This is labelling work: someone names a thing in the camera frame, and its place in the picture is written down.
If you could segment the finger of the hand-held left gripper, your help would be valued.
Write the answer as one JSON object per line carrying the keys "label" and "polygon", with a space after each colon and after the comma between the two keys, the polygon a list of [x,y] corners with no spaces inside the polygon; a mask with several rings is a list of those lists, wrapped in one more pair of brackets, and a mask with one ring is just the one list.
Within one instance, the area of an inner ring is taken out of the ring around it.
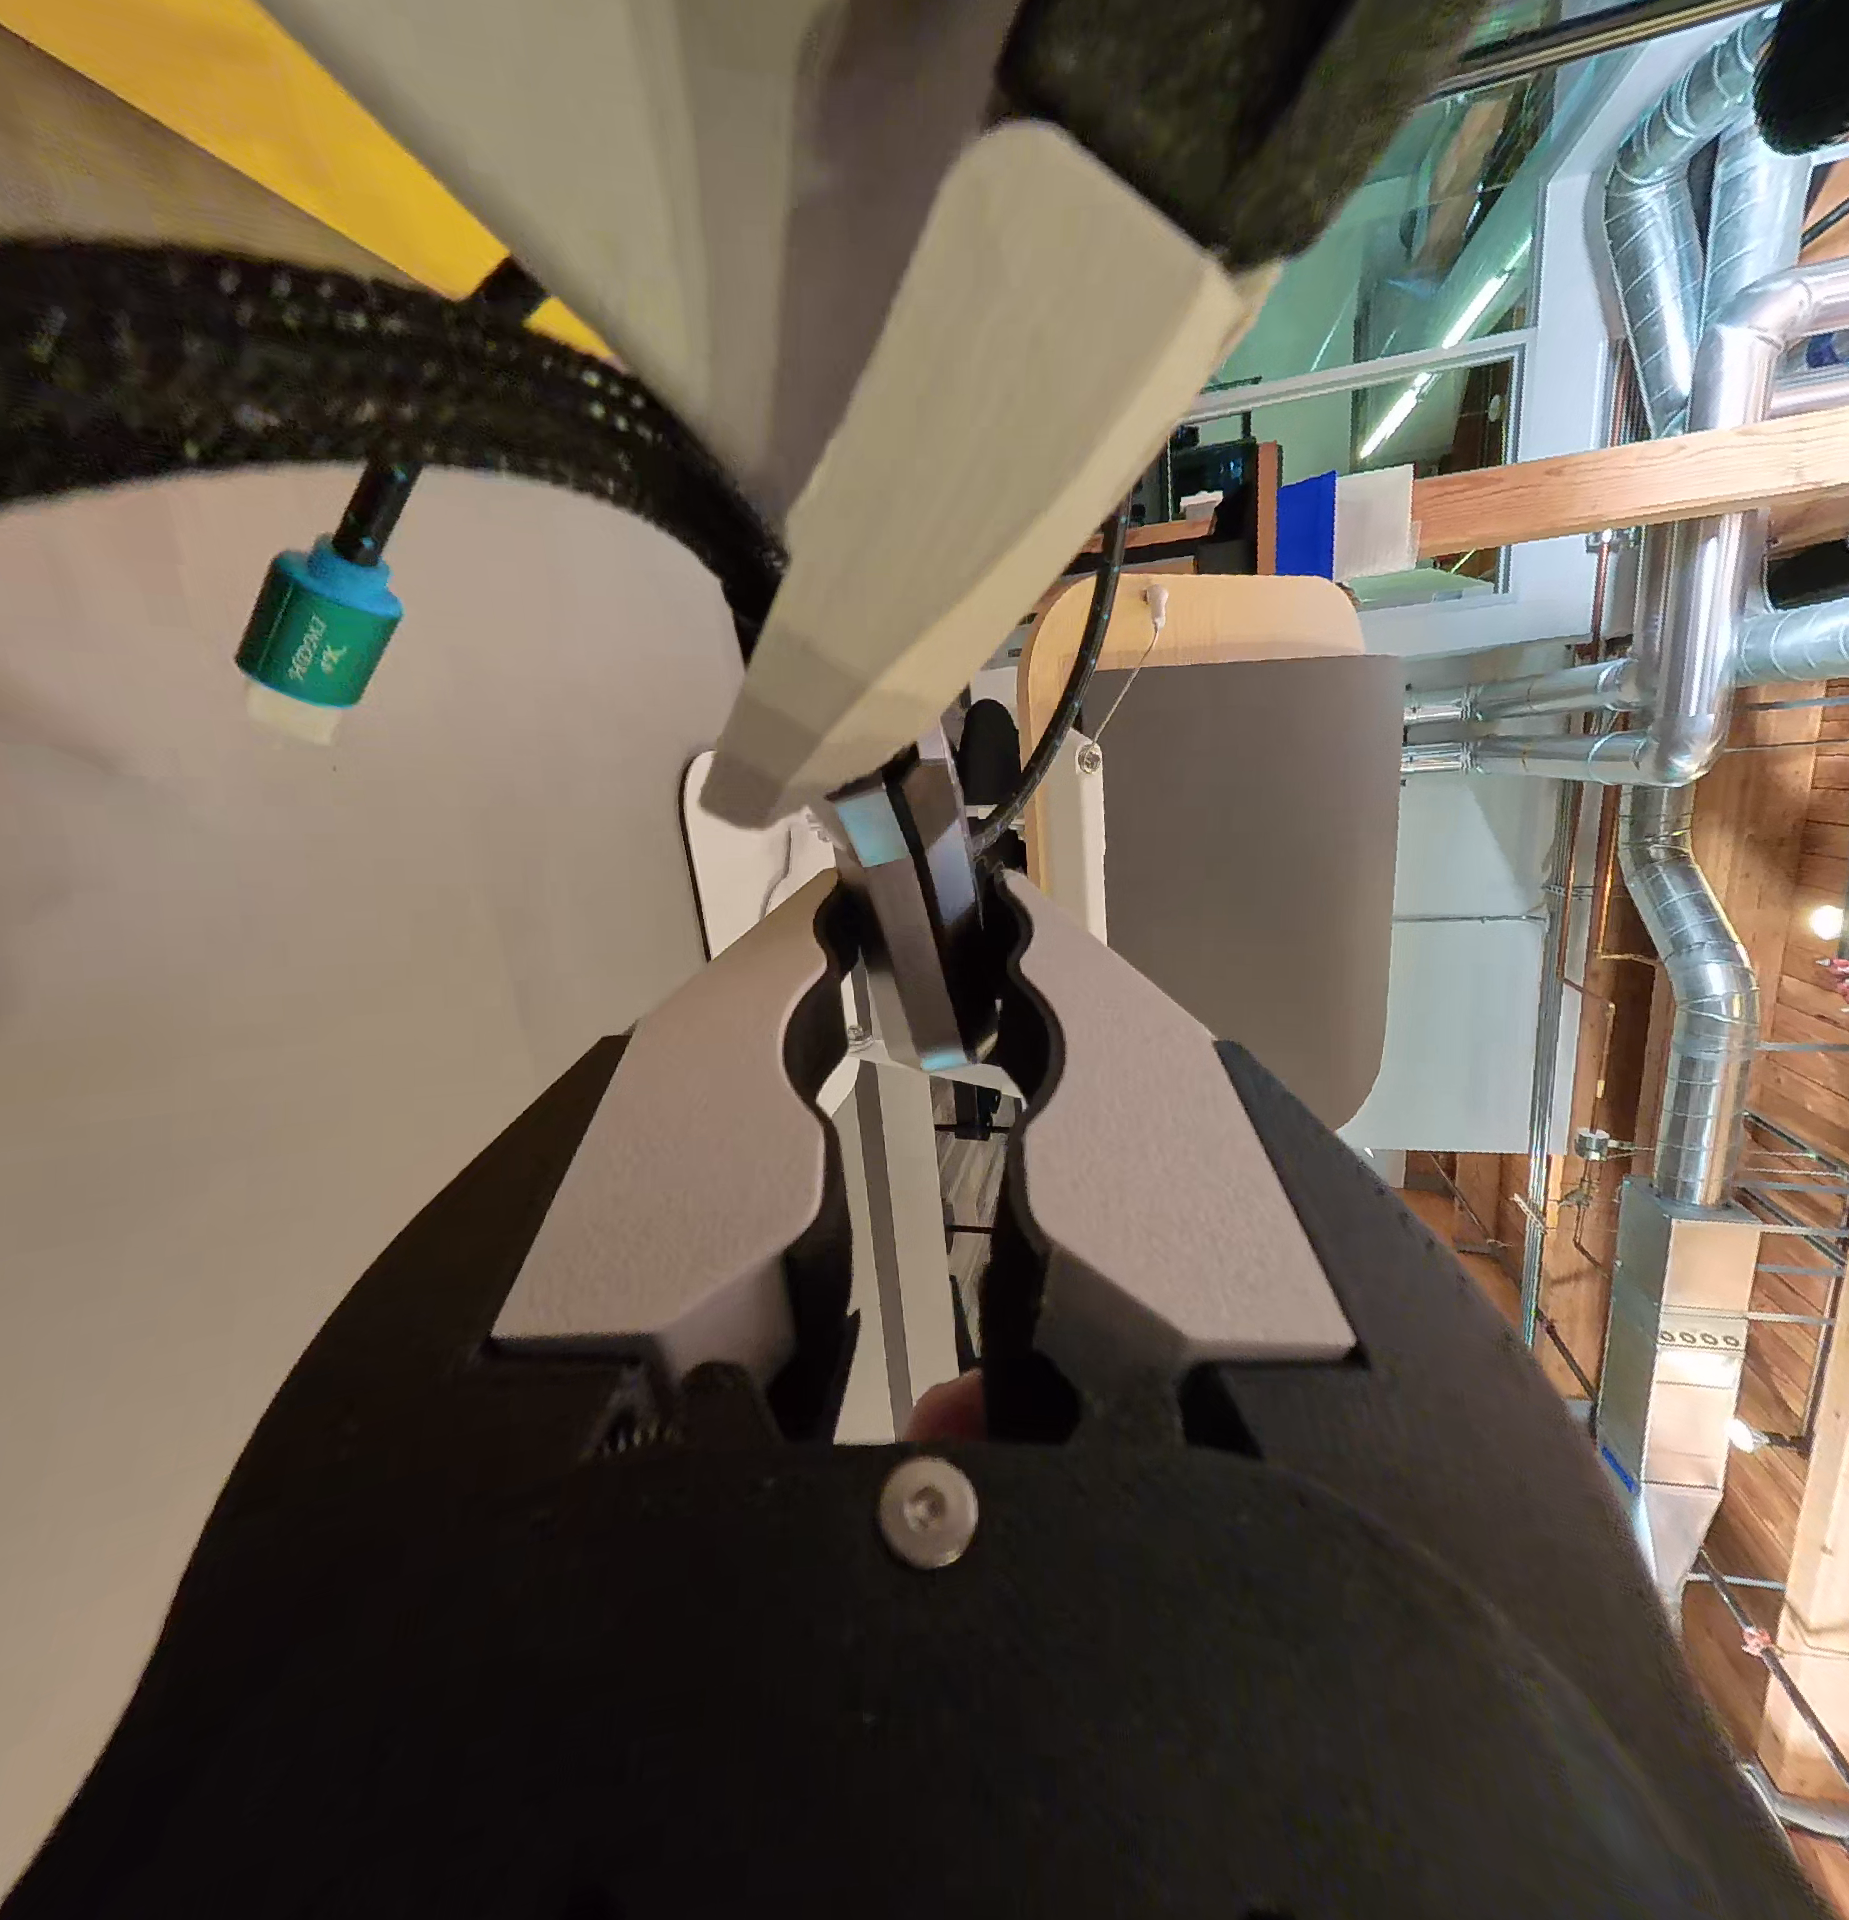
{"label": "finger of the hand-held left gripper", "polygon": [[1269,294],[1051,123],[1014,4],[267,4],[782,534],[702,800],[876,774]]}

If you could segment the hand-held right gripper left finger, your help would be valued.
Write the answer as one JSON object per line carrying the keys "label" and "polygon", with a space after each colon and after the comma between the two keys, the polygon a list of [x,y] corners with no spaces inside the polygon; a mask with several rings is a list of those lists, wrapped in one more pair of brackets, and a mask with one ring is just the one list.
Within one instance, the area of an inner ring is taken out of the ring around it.
{"label": "hand-held right gripper left finger", "polygon": [[787,1435],[833,1435],[858,1345],[835,1119],[855,906],[821,873],[629,1034],[494,1344],[609,1356],[680,1390],[755,1386]]}

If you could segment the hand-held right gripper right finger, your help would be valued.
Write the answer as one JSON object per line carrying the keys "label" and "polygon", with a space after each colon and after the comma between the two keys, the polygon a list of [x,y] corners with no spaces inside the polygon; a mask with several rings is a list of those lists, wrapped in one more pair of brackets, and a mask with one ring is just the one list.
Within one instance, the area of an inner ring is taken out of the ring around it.
{"label": "hand-held right gripper right finger", "polygon": [[985,1270],[985,1431],[1181,1435],[1198,1375],[1350,1359],[1215,1035],[1026,878],[989,907],[1023,1113]]}

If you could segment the black Fosmon HDMI switch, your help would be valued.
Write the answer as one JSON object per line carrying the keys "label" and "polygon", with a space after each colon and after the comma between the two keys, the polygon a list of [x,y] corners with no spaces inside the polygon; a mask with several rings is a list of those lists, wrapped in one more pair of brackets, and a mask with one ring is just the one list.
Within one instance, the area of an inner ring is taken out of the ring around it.
{"label": "black Fosmon HDMI switch", "polygon": [[1026,768],[979,821],[955,764],[916,743],[820,808],[855,900],[858,950],[884,1049],[921,1071],[985,1058],[999,1023],[999,960],[986,904],[1006,874],[1006,838],[1051,775],[1094,678],[1128,559],[1130,502],[1100,528],[1082,647]]}

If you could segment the yellow plastic bin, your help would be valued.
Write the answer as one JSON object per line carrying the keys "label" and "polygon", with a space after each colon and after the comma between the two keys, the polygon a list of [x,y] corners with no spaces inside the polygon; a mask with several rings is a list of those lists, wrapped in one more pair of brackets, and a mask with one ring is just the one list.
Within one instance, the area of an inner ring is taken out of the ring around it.
{"label": "yellow plastic bin", "polygon": [[0,26],[439,296],[504,247],[253,3],[0,3]]}

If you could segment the white panel stand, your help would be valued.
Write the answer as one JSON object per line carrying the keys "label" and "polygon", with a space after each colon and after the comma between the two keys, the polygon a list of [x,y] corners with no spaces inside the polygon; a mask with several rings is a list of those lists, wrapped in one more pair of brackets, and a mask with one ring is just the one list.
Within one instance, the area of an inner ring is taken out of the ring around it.
{"label": "white panel stand", "polygon": [[[1036,884],[1106,940],[1106,779],[1097,725],[1077,723],[1029,805],[1029,861]],[[701,807],[708,755],[689,762],[682,829],[708,955],[833,864],[820,825],[802,816],[739,831]],[[837,1104],[855,1234],[855,1309],[862,1312],[840,1439],[901,1435],[919,1398],[970,1367],[976,1275],[997,1211],[1006,1143],[958,1145],[955,1084],[888,1061],[867,987],[845,987],[849,1053],[823,1091]]]}

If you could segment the white foam block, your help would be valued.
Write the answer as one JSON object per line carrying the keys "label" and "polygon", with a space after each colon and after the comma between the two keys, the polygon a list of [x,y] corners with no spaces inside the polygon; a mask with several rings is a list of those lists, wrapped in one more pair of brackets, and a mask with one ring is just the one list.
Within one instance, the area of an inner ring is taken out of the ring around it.
{"label": "white foam block", "polygon": [[1335,476],[1332,577],[1339,581],[1409,573],[1417,565],[1415,467]]}

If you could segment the wooden ceiling beam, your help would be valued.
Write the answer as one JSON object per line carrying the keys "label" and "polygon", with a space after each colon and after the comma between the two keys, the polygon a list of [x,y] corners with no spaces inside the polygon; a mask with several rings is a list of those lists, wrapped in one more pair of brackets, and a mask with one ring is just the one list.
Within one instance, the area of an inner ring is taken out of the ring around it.
{"label": "wooden ceiling beam", "polygon": [[1425,559],[1740,512],[1801,528],[1831,510],[1849,510],[1849,409],[1778,420],[1774,437],[1699,434],[1427,479],[1412,494]]}

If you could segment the black fuzzy boom microphone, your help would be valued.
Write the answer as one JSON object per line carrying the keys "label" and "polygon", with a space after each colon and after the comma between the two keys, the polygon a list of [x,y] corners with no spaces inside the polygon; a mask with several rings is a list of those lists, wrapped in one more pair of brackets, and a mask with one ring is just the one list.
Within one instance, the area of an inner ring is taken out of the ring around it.
{"label": "black fuzzy boom microphone", "polygon": [[1626,53],[1664,35],[1774,13],[1756,55],[1753,110],[1780,154],[1808,154],[1849,134],[1849,3],[1625,3],[1501,35],[1474,47],[1430,89],[1455,100],[1529,80],[1599,55]]}

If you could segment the silver ventilation ducts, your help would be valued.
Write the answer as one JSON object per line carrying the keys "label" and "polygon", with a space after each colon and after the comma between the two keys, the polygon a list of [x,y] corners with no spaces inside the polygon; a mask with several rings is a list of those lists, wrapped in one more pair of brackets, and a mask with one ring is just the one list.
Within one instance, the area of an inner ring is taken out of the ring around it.
{"label": "silver ventilation ducts", "polygon": [[[1778,103],[1784,17],[1764,9],[1695,59],[1631,131],[1604,183],[1604,235],[1652,451],[1764,425],[1786,355],[1849,327],[1849,266],[1801,270],[1809,154],[1849,131],[1849,97],[1803,131]],[[1673,996],[1646,1176],[1620,1196],[1610,1331],[1593,1405],[1646,1572],[1678,1604],[1729,1482],[1761,1223],[1731,1199],[1761,1035],[1747,950],[1695,855],[1695,787],[1729,741],[1732,696],[1780,678],[1756,614],[1766,502],[1693,512],[1642,543],[1625,661],[1474,686],[1473,725],[1616,712],[1628,732],[1485,734],[1473,774],[1558,775],[1620,792],[1617,865]]]}

